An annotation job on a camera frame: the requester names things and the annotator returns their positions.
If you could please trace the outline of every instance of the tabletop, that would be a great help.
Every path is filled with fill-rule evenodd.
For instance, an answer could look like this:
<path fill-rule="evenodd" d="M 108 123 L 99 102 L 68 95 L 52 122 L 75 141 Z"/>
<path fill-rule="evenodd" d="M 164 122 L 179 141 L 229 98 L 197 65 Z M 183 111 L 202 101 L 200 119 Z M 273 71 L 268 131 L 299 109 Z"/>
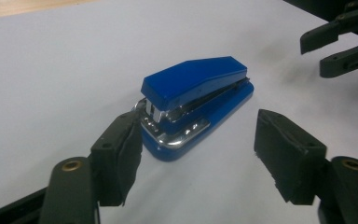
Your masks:
<path fill-rule="evenodd" d="M 125 206 L 102 223 L 319 223 L 286 203 L 254 152 L 260 108 L 358 159 L 358 70 L 319 77 L 319 61 L 358 36 L 300 55 L 299 38 L 325 21 L 280 0 L 95 1 L 0 18 L 0 207 L 42 189 L 64 159 L 88 156 L 143 78 L 175 64 L 232 56 L 252 98 L 178 161 L 144 148 Z"/>

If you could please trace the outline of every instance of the white surface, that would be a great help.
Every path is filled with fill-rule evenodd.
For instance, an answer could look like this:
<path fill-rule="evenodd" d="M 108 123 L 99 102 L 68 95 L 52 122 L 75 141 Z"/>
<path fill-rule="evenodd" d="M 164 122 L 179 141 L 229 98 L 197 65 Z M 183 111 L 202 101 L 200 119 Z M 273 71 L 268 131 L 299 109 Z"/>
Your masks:
<path fill-rule="evenodd" d="M 325 143 L 327 159 L 358 158 L 358 70 L 318 72 L 358 36 L 300 56 L 301 35 L 322 24 L 280 0 L 100 1 L 0 18 L 0 207 L 89 155 L 143 97 L 143 77 L 231 55 L 248 66 L 253 98 L 179 161 L 144 149 L 126 206 L 102 208 L 103 223 L 319 223 L 317 200 L 284 202 L 253 143 L 265 108 Z"/>

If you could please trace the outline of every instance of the stapler anvil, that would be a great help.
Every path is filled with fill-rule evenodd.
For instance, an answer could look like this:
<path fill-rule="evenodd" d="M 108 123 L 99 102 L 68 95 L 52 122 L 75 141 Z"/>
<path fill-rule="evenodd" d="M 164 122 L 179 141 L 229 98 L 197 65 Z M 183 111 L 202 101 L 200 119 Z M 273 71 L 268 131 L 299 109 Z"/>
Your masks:
<path fill-rule="evenodd" d="M 146 148 L 162 161 L 188 152 L 253 93 L 232 57 L 187 61 L 145 77 L 141 114 Z"/>

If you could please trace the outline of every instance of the stapler front end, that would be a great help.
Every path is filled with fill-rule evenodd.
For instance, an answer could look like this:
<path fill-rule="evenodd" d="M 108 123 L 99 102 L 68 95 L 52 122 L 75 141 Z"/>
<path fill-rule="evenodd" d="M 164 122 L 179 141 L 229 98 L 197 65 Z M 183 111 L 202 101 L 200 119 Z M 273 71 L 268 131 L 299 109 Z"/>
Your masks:
<path fill-rule="evenodd" d="M 186 61 L 145 77 L 140 112 L 152 155 L 175 161 L 240 107 L 254 91 L 247 68 L 232 57 Z"/>

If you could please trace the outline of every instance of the stapler top cover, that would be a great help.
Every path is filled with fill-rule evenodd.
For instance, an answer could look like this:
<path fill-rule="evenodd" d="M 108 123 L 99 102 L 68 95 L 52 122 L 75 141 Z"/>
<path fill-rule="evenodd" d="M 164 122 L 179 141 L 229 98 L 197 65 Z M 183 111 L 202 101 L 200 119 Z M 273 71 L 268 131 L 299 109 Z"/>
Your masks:
<path fill-rule="evenodd" d="M 186 61 L 145 77 L 141 92 L 160 111 L 169 111 L 246 78 L 246 72 L 232 57 Z"/>

